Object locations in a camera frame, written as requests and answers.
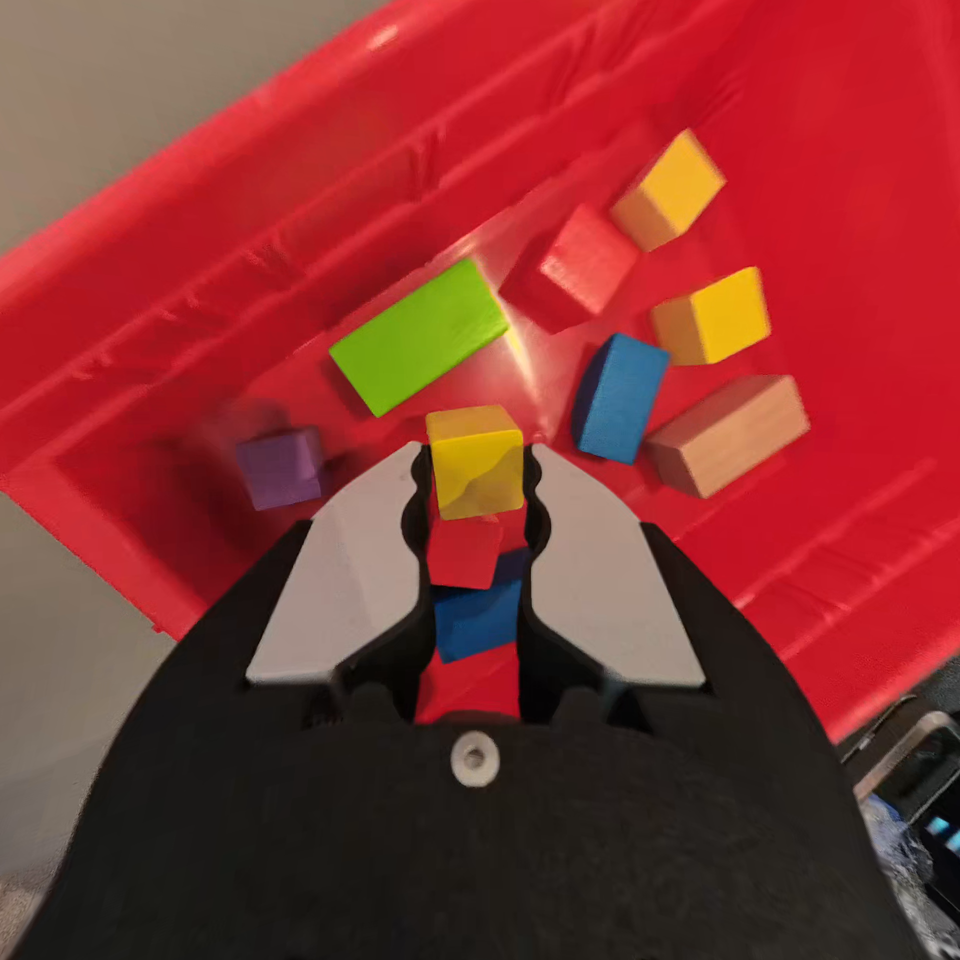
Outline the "yellow wooden block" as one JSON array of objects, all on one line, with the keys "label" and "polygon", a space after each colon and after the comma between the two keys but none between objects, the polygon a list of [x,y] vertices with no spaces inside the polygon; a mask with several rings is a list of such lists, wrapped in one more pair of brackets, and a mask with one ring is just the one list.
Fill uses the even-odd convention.
[{"label": "yellow wooden block", "polygon": [[443,521],[522,509],[523,433],[503,406],[431,412],[425,427]]}]

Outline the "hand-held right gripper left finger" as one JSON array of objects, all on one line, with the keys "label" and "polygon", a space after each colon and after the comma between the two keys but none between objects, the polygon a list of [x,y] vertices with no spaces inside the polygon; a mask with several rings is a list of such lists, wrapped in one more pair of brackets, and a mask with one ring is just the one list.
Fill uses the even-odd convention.
[{"label": "hand-held right gripper left finger", "polygon": [[405,444],[335,493],[246,667],[254,686],[369,680],[416,689],[435,650],[426,569],[431,462]]}]

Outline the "red plastic bin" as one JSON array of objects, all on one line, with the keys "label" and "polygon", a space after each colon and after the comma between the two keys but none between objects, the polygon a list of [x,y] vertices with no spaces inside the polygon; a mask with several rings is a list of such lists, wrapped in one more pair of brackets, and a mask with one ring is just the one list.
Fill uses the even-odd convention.
[{"label": "red plastic bin", "polygon": [[[329,349],[463,258],[494,292],[683,129],[726,187],[606,313],[512,330],[390,414]],[[958,2],[393,2],[2,258],[2,490],[181,639],[307,506],[238,438],[313,425],[341,485],[499,403],[659,525],[834,738],[958,653]],[[789,375],[809,432],[706,500],[579,453],[614,332],[760,270],[763,342],[650,426]]]}]

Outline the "pile of coloured wooden blocks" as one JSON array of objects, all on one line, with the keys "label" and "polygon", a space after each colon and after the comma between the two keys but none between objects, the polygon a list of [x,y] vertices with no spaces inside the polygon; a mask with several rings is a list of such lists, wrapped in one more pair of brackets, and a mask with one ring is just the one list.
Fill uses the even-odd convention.
[{"label": "pile of coloured wooden blocks", "polygon": [[[501,289],[516,306],[542,286],[564,306],[524,306],[556,330],[601,315],[641,252],[684,233],[725,186],[692,131],[682,131],[650,172],[601,214],[580,205],[536,261],[519,262]],[[762,342],[770,320],[757,268],[738,270],[691,294],[655,306],[657,345],[611,334],[583,370],[571,406],[574,448],[631,466],[641,451],[668,368],[714,365]],[[341,373],[380,417],[508,330],[498,300],[471,261],[462,261],[390,306],[330,348]],[[754,374],[714,390],[646,441],[667,487],[706,499],[730,486],[810,430],[790,375]],[[436,536],[452,546],[457,524]]]}]

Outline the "grey desk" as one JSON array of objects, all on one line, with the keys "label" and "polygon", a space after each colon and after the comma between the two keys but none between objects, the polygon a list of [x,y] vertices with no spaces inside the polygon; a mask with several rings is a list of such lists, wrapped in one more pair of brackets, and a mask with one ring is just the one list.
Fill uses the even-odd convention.
[{"label": "grey desk", "polygon": [[[2,2],[2,252],[379,6]],[[6,940],[173,642],[6,495],[1,548]]]}]

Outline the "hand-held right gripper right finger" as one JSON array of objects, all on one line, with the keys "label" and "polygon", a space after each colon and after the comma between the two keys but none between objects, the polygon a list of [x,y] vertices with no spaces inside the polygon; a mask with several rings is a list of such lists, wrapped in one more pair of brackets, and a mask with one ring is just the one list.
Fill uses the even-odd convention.
[{"label": "hand-held right gripper right finger", "polygon": [[542,690],[702,688],[706,674],[639,518],[549,446],[525,452],[531,551],[521,672]]}]

